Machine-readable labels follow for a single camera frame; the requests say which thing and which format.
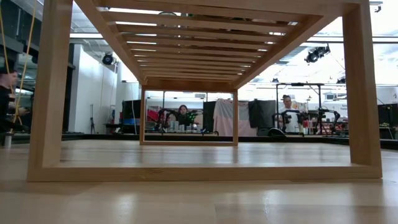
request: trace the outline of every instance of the tripod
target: tripod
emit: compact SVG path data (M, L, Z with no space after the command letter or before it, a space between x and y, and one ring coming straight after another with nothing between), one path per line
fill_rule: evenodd
M91 126L91 134L93 134L93 131L94 131L94 134L95 134L95 125L94 125L94 119L93 119L93 108L94 108L94 105L90 105L90 126Z

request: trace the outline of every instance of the yellow rope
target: yellow rope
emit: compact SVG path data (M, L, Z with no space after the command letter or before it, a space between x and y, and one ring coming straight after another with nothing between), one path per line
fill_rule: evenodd
M26 74L27 61L28 61L28 55L29 55L29 50L30 50L30 43L32 42L33 26L35 24L36 5L37 5L37 1L35 1L34 6L33 6L32 23L30 25L29 40L27 42L26 60L25 60L25 65L24 65L24 71L22 72L21 85L19 86L17 105L15 106L15 116L14 116L14 121L13 121L14 123L18 116L19 103L21 101L21 91L22 91L22 87L24 86L24 79L25 79L25 74Z
M0 5L0 26L1 26L1 35L2 35L2 46L4 50L4 59L6 60L7 74L10 74L10 68L8 66L8 58L7 58L6 36L4 35L4 27L2 25L1 5ZM14 90L12 88L11 79L9 79L9 81L10 81L11 94L14 96Z

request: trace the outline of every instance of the white fabric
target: white fabric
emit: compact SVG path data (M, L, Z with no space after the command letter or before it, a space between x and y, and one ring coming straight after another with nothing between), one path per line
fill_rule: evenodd
M294 109L287 109L285 107L279 109L279 114L283 113L285 110L294 110ZM297 117L297 113L287 112L287 115L291 115L290 123L286 125L286 132L287 133L297 133L299 131L299 118Z
M220 136L233 136L233 101L220 100L216 102L214 109L214 127ZM257 136L257 129L250 128L249 103L239 102L239 136Z

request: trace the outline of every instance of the light wood floor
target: light wood floor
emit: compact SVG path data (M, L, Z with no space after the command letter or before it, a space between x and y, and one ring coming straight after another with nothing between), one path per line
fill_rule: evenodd
M346 146L240 144L140 148L68 141L62 166L247 166L349 162ZM28 145L0 149L0 223L398 223L398 151L383 151L382 180L26 183Z

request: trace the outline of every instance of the man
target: man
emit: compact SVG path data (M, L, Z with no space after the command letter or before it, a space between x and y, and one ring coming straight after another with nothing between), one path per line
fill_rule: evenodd
M9 131L11 128L25 130L25 126L14 124L7 118L8 113L15 113L15 95L12 94L11 86L17 83L17 72L6 68L0 68L0 133ZM24 116L28 113L25 108L18 109L19 115Z
M284 107L279 109L279 114L283 113L286 110L294 110L292 108L292 99L290 96L288 95L284 95L283 97L284 100ZM287 112L288 116L291 116L292 118L289 118L289 123L286 124L286 133L297 133L299 131L299 119L297 117L297 113L293 113L293 112ZM282 116L279 116L279 128L282 129L282 125L283 125L283 120L282 120Z

